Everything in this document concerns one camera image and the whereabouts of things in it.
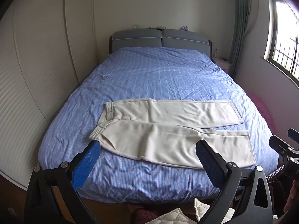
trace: window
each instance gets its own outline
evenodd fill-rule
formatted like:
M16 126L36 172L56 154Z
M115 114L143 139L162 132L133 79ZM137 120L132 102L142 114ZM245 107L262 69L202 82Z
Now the window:
M299 85L299 23L283 0L273 0L273 38L268 60Z

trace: nightstand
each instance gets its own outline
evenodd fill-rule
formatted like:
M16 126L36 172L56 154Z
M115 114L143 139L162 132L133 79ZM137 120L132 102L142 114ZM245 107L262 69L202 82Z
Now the nightstand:
M215 64L219 66L225 73L229 73L231 64L228 61L221 60L219 58L213 58L213 60L215 61Z

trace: gray upholstered headboard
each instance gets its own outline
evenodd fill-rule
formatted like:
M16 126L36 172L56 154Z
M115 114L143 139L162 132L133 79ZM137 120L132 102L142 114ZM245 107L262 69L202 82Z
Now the gray upholstered headboard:
M212 58L212 43L204 35L176 29L130 29L110 37L109 53L122 47L168 47L193 49Z

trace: wrinkled bedding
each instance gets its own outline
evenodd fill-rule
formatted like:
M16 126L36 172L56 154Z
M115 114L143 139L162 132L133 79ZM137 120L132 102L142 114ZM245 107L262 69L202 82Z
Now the wrinkled bedding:
M248 130L257 164L266 174L276 169L278 154L268 143L272 134L245 92L206 55L163 47L126 47L110 54L51 123L38 152L41 166L71 161L88 145L104 104L133 98L231 100L244 123L217 129ZM203 170L136 161L105 149L78 190L106 203L183 202L216 192Z

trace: white quilted pad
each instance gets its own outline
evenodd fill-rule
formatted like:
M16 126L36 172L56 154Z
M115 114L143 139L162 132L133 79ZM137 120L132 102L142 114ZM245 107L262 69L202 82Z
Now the white quilted pad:
M196 218L199 221L203 217L203 215L207 212L207 210L210 208L210 206L201 203L198 199L194 198L194 208L195 208ZM221 223L225 223L229 221L232 218L234 212L235 212L234 209L229 208Z
M147 224L196 224L195 221L189 219L187 216L185 216L180 208L177 208L171 212L168 212L164 214L163 216L160 216Z

